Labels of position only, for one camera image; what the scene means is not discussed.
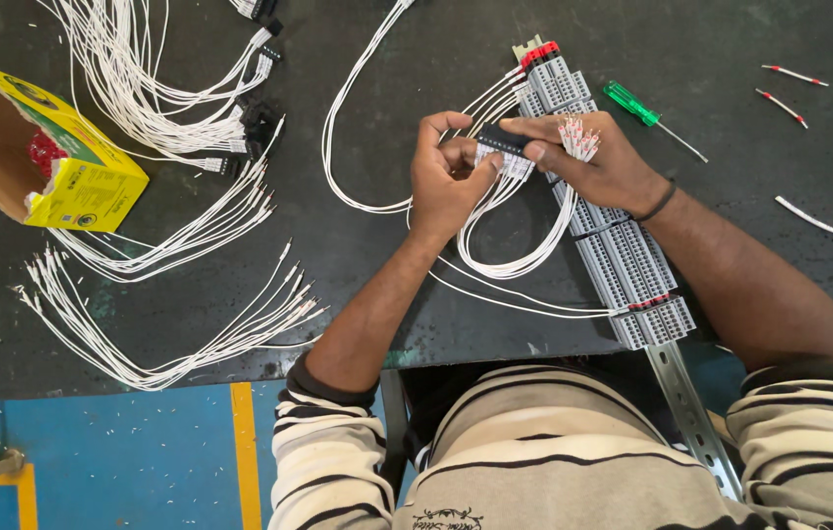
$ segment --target black work table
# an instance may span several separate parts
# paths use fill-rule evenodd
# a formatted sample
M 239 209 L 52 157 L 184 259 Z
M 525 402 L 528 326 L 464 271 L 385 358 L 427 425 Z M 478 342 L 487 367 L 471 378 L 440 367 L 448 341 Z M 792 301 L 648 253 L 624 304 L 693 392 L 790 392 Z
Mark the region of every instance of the black work table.
M 251 233 L 213 253 L 138 284 L 115 285 L 73 263 L 81 294 L 113 341 L 142 366 L 198 349 L 262 287 L 282 247 L 317 278 L 332 308 L 281 337 L 305 340 L 324 329 L 404 237 L 402 215 L 353 210 L 329 189 L 319 143 L 326 112 L 390 0 L 288 0 L 274 45 L 285 52 L 264 94 L 287 113 L 269 165 L 278 210 Z M 158 13 L 154 20 L 159 20 Z M 28 26 L 34 23 L 37 27 Z M 257 30 L 222 0 L 174 0 L 159 78 L 187 89 L 219 79 Z M 67 49 L 49 12 L 35 2 L 0 1 L 0 70 L 70 98 Z M 610 111 L 662 175 L 808 274 L 833 296 L 833 235 L 776 204 L 783 195 L 833 224 L 833 4 L 824 0 L 743 5 L 733 0 L 636 2 L 416 0 L 364 68 L 338 115 L 334 172 L 358 201 L 409 195 L 408 166 L 421 116 L 462 108 L 516 65 L 513 44 L 535 34 L 556 40 L 572 70 L 583 70 L 599 107 Z M 760 67 L 780 64 L 829 81 L 812 86 Z M 662 122 L 702 151 L 703 164 L 662 131 L 643 127 L 600 93 L 617 79 Z M 754 92 L 777 95 L 806 117 L 803 130 Z M 78 101 L 110 138 L 131 144 L 92 106 Z M 162 241 L 229 186 L 221 176 L 175 163 L 139 160 L 152 178 L 120 232 Z M 489 219 L 476 255 L 487 262 L 529 252 L 557 213 L 540 175 Z M 28 284 L 25 259 L 46 232 L 0 212 L 0 398 L 124 392 L 67 350 L 10 290 Z M 452 255 L 453 249 L 447 249 Z M 444 266 L 443 276 L 488 292 Z M 599 307 L 575 245 L 566 240 L 537 271 L 507 285 L 552 302 Z M 485 304 L 428 280 L 394 342 L 387 366 L 420 366 L 518 356 L 607 353 L 619 349 L 605 319 L 561 320 Z M 178 385 L 281 377 L 298 352 L 256 351 L 191 373 Z

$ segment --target black wristband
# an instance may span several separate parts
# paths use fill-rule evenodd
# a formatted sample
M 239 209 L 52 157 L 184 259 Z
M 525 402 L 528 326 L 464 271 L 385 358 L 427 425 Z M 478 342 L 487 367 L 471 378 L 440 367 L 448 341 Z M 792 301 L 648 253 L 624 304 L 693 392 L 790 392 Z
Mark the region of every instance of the black wristband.
M 661 197 L 661 200 L 658 201 L 658 205 L 656 205 L 655 208 L 652 209 L 652 211 L 646 213 L 646 215 L 644 215 L 644 216 L 642 216 L 638 219 L 635 219 L 634 221 L 636 223 L 645 223 L 649 219 L 652 219 L 653 217 L 655 217 L 655 214 L 657 214 L 659 211 L 661 211 L 661 209 L 665 208 L 665 205 L 667 205 L 668 202 L 672 199 L 672 195 L 675 195 L 675 191 L 677 189 L 678 189 L 678 186 L 675 185 L 674 180 L 669 179 L 668 191 L 666 191 L 665 194 Z

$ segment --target yellow cardboard box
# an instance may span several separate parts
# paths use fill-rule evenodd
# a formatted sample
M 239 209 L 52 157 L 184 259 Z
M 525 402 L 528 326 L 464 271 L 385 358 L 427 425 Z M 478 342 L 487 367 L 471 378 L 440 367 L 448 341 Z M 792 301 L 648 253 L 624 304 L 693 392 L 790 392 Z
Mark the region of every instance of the yellow cardboard box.
M 67 151 L 46 181 L 27 153 L 36 127 Z M 111 232 L 148 176 L 67 102 L 0 72 L 0 209 L 33 226 Z

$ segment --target left hand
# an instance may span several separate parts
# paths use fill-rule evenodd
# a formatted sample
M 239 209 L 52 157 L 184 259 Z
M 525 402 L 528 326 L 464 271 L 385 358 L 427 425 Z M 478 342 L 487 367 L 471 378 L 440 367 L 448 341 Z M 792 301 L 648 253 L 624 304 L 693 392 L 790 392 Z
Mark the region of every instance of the left hand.
M 469 214 L 495 182 L 501 169 L 501 153 L 475 162 L 476 140 L 453 138 L 440 144 L 446 129 L 466 129 L 472 118 L 447 111 L 420 120 L 416 154 L 410 164 L 413 181 L 412 237 L 435 245 L 438 250 L 466 224 Z

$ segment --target yellow floor stripe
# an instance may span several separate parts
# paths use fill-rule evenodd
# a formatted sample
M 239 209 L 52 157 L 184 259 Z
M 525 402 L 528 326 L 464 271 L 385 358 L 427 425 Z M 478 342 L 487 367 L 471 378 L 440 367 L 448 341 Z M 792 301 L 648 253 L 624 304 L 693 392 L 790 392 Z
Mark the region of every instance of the yellow floor stripe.
M 257 427 L 253 420 L 253 391 L 250 383 L 230 385 L 230 405 L 234 414 L 236 476 L 239 479 L 243 530 L 259 530 L 263 519 L 259 508 Z
M 0 476 L 0 486 L 17 487 L 17 521 L 20 530 L 37 530 L 37 486 L 34 484 L 34 464 L 24 464 L 21 471 L 16 474 Z

